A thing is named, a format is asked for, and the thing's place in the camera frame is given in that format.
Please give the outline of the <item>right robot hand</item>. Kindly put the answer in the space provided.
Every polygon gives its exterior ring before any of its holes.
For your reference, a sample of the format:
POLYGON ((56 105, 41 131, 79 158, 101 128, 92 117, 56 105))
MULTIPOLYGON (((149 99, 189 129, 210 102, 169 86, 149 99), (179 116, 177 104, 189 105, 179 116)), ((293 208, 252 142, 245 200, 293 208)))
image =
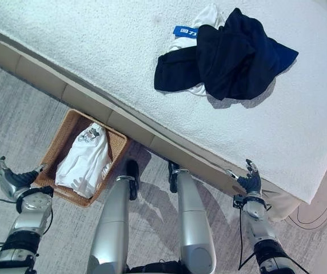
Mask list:
POLYGON ((232 177, 247 194, 256 194, 261 196, 262 181, 257 166, 250 159, 246 159, 248 173, 246 177, 238 176, 232 170, 226 169, 225 172, 232 177))

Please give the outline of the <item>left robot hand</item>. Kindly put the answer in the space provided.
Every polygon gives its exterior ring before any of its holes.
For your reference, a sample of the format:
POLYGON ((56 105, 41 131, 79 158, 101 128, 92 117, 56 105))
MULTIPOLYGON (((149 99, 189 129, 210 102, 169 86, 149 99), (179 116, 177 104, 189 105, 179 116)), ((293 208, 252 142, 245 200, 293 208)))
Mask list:
POLYGON ((14 173, 6 165, 6 157, 0 157, 0 188, 12 201, 16 202, 19 196, 30 189, 30 186, 38 175, 46 168, 47 164, 41 164, 37 168, 21 174, 14 173))

